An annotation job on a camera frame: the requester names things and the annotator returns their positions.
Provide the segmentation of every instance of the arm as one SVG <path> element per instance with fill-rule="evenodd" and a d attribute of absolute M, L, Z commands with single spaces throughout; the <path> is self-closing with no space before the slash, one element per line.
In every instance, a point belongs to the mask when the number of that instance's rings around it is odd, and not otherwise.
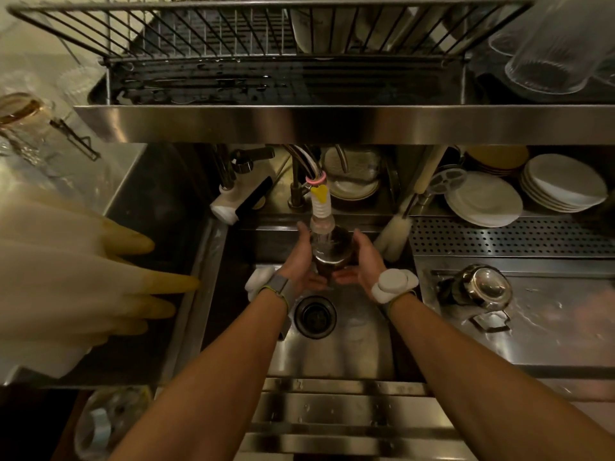
<path fill-rule="evenodd" d="M 321 290 L 309 271 L 309 231 L 278 274 L 296 294 Z M 164 390 L 114 451 L 111 461 L 231 460 L 256 410 L 275 343 L 287 314 L 283 299 L 265 289 Z"/>
<path fill-rule="evenodd" d="M 355 232 L 355 240 L 359 268 L 336 279 L 370 291 L 385 266 L 367 236 Z M 615 459 L 615 439 L 602 427 L 411 294 L 393 302 L 389 317 L 479 459 Z"/>

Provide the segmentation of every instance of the wire dish rack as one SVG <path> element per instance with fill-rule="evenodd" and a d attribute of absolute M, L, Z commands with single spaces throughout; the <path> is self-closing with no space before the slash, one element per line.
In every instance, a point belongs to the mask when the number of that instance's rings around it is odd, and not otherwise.
<path fill-rule="evenodd" d="M 467 52 L 533 3 L 109 0 L 7 10 L 100 57 L 107 75 L 92 104 L 442 105 L 463 94 Z"/>
<path fill-rule="evenodd" d="M 533 2 L 125 0 L 12 4 L 7 10 L 107 65 L 293 56 L 461 60 Z M 503 11 L 506 6 L 512 9 Z"/>

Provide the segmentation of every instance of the hand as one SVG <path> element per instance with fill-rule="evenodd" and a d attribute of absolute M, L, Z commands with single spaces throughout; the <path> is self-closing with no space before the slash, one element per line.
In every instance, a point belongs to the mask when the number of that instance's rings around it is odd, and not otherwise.
<path fill-rule="evenodd" d="M 327 279 L 311 270 L 312 245 L 310 244 L 308 227 L 299 222 L 297 229 L 299 230 L 299 240 L 277 274 L 293 282 L 295 295 L 302 294 L 306 289 L 322 291 L 327 288 Z"/>
<path fill-rule="evenodd" d="M 370 299 L 375 301 L 372 296 L 372 286 L 378 282 L 380 274 L 386 270 L 384 261 L 370 239 L 358 229 L 354 231 L 352 238 L 358 245 L 358 267 L 346 267 L 335 271 L 333 277 L 341 285 L 358 283 L 363 286 Z"/>

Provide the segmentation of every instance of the drinking glass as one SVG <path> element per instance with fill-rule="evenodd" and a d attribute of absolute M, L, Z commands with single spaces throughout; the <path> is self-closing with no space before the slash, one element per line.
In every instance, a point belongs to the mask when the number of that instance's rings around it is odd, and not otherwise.
<path fill-rule="evenodd" d="M 489 46 L 497 53 L 513 56 L 536 26 L 540 25 L 547 14 L 549 5 L 549 0 L 540 0 L 535 6 L 489 37 Z M 502 22 L 518 9 L 518 5 L 504 6 L 500 10 L 495 24 Z"/>
<path fill-rule="evenodd" d="M 506 64 L 506 76 L 535 92 L 578 92 L 611 48 L 612 0 L 550 0 L 543 22 Z"/>

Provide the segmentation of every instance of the stack of plates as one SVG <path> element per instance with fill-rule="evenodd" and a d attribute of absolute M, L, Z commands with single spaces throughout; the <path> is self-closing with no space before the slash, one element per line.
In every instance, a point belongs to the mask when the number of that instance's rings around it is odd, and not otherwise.
<path fill-rule="evenodd" d="M 469 168 L 495 176 L 509 176 L 529 158 L 525 146 L 471 146 L 465 154 Z"/>
<path fill-rule="evenodd" d="M 514 187 L 478 171 L 468 171 L 465 184 L 444 197 L 458 216 L 488 228 L 509 225 L 523 211 L 523 201 Z"/>
<path fill-rule="evenodd" d="M 345 181 L 343 179 L 328 178 L 327 186 L 331 196 L 340 200 L 363 200 L 375 193 L 380 186 L 380 180 L 369 183 Z"/>
<path fill-rule="evenodd" d="M 536 203 L 563 213 L 576 213 L 603 202 L 606 184 L 585 163 L 558 154 L 532 158 L 521 174 L 521 189 Z"/>

